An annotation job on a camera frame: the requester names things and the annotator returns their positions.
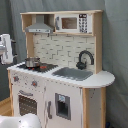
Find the microwave window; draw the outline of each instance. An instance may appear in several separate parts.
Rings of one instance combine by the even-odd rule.
[[[62,18],[62,29],[77,29],[77,18]]]

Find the faucet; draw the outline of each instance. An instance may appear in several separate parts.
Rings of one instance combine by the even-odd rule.
[[[91,59],[91,65],[94,65],[94,58],[93,58],[92,54],[89,51],[84,50],[84,51],[80,52],[79,62],[76,64],[76,67],[78,67],[78,69],[81,69],[81,70],[86,68],[86,62],[85,63],[81,62],[81,57],[84,53],[89,55],[89,57]]]

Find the oven window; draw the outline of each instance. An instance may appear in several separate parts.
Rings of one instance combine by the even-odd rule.
[[[77,29],[77,18],[62,18],[62,29]]]
[[[19,110],[21,116],[28,113],[37,115],[37,102],[30,98],[19,95]]]

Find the countertop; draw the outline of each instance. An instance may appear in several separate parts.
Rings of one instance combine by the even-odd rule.
[[[100,71],[98,74],[93,74],[83,81],[76,81],[76,80],[71,80],[71,79],[57,77],[57,76],[52,75],[53,72],[63,68],[62,66],[58,66],[46,73],[39,73],[39,72],[33,72],[30,70],[24,70],[24,69],[18,68],[17,66],[19,66],[21,64],[24,64],[24,62],[14,65],[14,66],[11,66],[11,67],[7,68],[7,70],[29,73],[32,75],[41,76],[45,79],[57,80],[60,82],[70,84],[72,86],[82,87],[82,88],[102,88],[102,87],[111,85],[115,80],[115,77],[113,74],[111,74],[107,71]]]

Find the range hood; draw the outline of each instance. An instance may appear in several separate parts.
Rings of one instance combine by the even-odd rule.
[[[25,32],[34,33],[53,33],[53,27],[48,26],[44,23],[44,15],[36,15],[36,23],[28,26]]]

